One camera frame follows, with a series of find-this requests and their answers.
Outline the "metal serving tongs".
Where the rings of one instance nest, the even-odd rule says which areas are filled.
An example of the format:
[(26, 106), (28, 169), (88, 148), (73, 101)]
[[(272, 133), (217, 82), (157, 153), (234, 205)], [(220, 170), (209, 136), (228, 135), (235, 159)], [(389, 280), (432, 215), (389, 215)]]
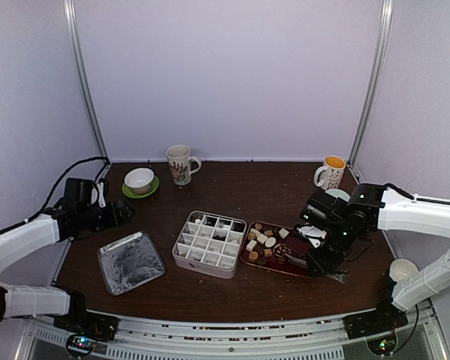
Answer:
[[(293, 250), (288, 244), (277, 244), (273, 247), (272, 252), (279, 263), (288, 263), (292, 266), (298, 266), (301, 269), (307, 270), (309, 275), (307, 263), (305, 262), (305, 255), (301, 255), (297, 251)], [(341, 270), (335, 270), (335, 274), (324, 277), (336, 280), (341, 284), (348, 284), (350, 282), (350, 274)]]

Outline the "red chocolate tray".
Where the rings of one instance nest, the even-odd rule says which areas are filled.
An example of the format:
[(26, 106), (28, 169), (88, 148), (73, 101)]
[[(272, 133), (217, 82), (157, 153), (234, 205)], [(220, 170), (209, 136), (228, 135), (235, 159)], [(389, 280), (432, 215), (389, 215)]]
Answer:
[(311, 244), (298, 237), (293, 228), (262, 221), (252, 222), (246, 232), (238, 258), (246, 265), (300, 278), (311, 278), (304, 266), (287, 256), (305, 260)]

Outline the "bunny print tin lid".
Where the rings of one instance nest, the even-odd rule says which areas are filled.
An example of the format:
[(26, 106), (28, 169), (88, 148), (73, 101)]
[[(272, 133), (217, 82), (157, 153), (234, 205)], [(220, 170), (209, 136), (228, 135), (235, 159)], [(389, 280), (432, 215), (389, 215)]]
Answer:
[(164, 261), (145, 231), (101, 247), (97, 251), (97, 259), (105, 287), (113, 296), (136, 289), (166, 272)]

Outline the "white divided tin box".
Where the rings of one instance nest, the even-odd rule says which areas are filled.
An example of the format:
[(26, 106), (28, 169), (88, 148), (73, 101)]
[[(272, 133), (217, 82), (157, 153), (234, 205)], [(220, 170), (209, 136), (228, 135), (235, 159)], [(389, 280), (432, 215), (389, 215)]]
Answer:
[(216, 278), (233, 278), (246, 229), (245, 220), (192, 211), (172, 247), (175, 264)]

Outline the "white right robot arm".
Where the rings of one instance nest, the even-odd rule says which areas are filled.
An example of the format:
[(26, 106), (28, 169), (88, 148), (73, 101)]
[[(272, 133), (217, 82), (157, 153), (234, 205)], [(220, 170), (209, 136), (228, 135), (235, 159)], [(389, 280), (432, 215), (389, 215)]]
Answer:
[(398, 313), (430, 300), (438, 317), (450, 322), (450, 199), (408, 193), (393, 184), (359, 184), (349, 199), (317, 190), (304, 204), (301, 218), (325, 233), (305, 255), (314, 277), (338, 269), (355, 241), (372, 232), (394, 239), (394, 250), (418, 261), (420, 269), (393, 280), (370, 313), (374, 330), (385, 331)]

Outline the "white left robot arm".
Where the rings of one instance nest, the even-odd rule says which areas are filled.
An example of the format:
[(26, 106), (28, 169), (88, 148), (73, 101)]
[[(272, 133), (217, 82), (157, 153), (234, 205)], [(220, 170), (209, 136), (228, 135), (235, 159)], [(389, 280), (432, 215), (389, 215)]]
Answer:
[(9, 272), (42, 257), (47, 248), (64, 248), (83, 232), (101, 231), (129, 223), (135, 211), (122, 200), (107, 200), (106, 180), (69, 178), (55, 205), (0, 230), (0, 322), (7, 318), (41, 315), (62, 318), (77, 333), (93, 325), (81, 292), (51, 284), (52, 276), (35, 275), (23, 285)]

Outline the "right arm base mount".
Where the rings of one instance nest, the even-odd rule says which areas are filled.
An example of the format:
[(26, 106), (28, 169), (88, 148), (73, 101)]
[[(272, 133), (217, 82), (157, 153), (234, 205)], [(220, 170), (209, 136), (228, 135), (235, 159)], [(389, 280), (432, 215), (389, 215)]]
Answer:
[(405, 313), (390, 314), (372, 310), (343, 318), (349, 340), (362, 339), (375, 356), (390, 356), (398, 349), (398, 328), (408, 324)]

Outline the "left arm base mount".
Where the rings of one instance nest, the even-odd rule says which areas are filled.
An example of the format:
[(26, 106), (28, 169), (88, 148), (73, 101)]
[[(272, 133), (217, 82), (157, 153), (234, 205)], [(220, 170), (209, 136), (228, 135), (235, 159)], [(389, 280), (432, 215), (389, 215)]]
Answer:
[(90, 356), (100, 342), (113, 341), (119, 327), (119, 318), (86, 311), (77, 319), (69, 315), (54, 316), (53, 325), (70, 334), (64, 348), (73, 359)]

